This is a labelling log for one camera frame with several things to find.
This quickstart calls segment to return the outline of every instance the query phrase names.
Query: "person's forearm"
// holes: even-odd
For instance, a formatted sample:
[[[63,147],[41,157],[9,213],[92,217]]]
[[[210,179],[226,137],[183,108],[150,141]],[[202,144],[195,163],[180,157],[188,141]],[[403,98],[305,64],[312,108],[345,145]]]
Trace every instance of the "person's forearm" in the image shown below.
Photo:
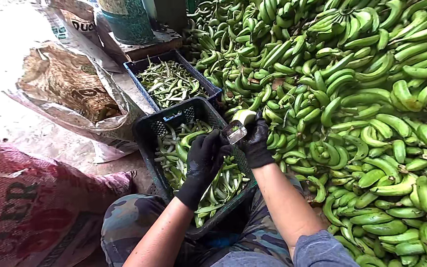
[[[312,235],[323,225],[302,195],[275,163],[252,169],[271,218],[288,244],[296,245],[302,235]]]
[[[173,198],[131,252],[123,267],[174,265],[192,218],[193,211],[178,198]]]

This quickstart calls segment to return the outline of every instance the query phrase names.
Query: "gloved hand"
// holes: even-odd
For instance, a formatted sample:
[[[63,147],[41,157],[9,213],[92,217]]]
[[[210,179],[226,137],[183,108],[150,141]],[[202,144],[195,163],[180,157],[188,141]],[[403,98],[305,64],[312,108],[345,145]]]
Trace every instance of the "gloved hand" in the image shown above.
[[[267,149],[268,125],[263,119],[261,111],[255,116],[255,122],[245,125],[247,134],[239,141],[240,149],[245,153],[248,166],[252,169],[274,162]]]
[[[223,164],[223,156],[230,153],[232,147],[215,129],[209,135],[200,135],[193,142],[187,154],[186,181],[175,196],[189,209],[197,206]]]

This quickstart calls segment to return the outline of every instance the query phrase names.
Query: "black plastic crate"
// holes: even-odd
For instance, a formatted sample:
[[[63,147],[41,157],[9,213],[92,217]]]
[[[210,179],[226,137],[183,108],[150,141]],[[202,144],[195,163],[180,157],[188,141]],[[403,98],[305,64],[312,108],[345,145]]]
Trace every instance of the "black plastic crate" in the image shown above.
[[[209,103],[218,111],[220,111],[219,102],[222,97],[222,89],[214,86],[209,80],[207,80],[196,68],[194,68],[189,62],[177,51],[176,49],[171,50],[169,52],[165,52],[163,54],[153,56],[149,58],[152,63],[158,64],[162,61],[174,60],[177,63],[180,63],[184,66],[184,68],[199,81],[200,85],[205,89],[205,93],[209,96],[207,99]],[[146,88],[139,82],[136,75],[140,72],[146,70],[149,66],[148,59],[142,59],[134,62],[126,62],[124,63],[126,70],[134,81],[134,84],[138,88],[138,90],[143,94],[144,98],[149,102],[152,108],[155,111],[160,111],[161,108],[154,102]]]
[[[222,119],[218,112],[202,97],[196,96],[175,106],[171,106],[162,111],[140,118],[133,126],[133,134],[138,143],[139,150],[146,163],[146,167],[151,173],[154,190],[150,193],[161,196],[166,203],[174,197],[169,182],[164,177],[163,169],[159,162],[154,162],[157,148],[156,136],[169,132],[165,123],[177,128],[181,123],[188,123],[192,120],[202,120],[210,124],[212,128],[223,129],[227,123]],[[252,170],[248,167],[245,155],[234,145],[232,155],[235,156],[235,162],[240,171],[251,178],[245,189],[240,194],[232,198],[228,203],[219,208],[215,215],[208,219],[200,228],[192,225],[188,228],[186,236],[197,240],[220,222],[229,212],[236,208],[243,200],[251,197],[256,191],[256,180]]]

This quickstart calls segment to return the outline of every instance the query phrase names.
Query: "dirty floor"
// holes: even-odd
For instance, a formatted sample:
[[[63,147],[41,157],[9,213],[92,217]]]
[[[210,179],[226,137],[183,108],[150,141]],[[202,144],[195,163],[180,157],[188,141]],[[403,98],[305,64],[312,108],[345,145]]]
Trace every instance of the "dirty floor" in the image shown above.
[[[53,40],[50,24],[24,0],[0,1],[0,140],[13,143],[24,152],[55,158],[84,173],[107,174],[137,170],[135,190],[145,192],[151,178],[139,153],[119,160],[94,164],[90,139],[68,131],[11,100],[1,91],[14,88],[21,75],[24,55],[34,41]],[[118,84],[146,112],[153,112],[127,74],[115,76]],[[77,267],[104,267],[101,249]]]

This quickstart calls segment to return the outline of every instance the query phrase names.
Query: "crate handle hole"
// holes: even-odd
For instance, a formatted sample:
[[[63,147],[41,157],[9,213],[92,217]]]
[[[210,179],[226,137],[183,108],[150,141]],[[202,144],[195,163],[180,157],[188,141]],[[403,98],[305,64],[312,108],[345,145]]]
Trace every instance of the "crate handle hole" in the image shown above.
[[[168,122],[168,121],[170,121],[170,120],[172,120],[174,118],[177,118],[177,117],[179,117],[181,115],[182,115],[182,111],[179,111],[179,113],[177,113],[175,115],[172,115],[170,117],[164,117],[163,119],[164,119],[164,122]]]

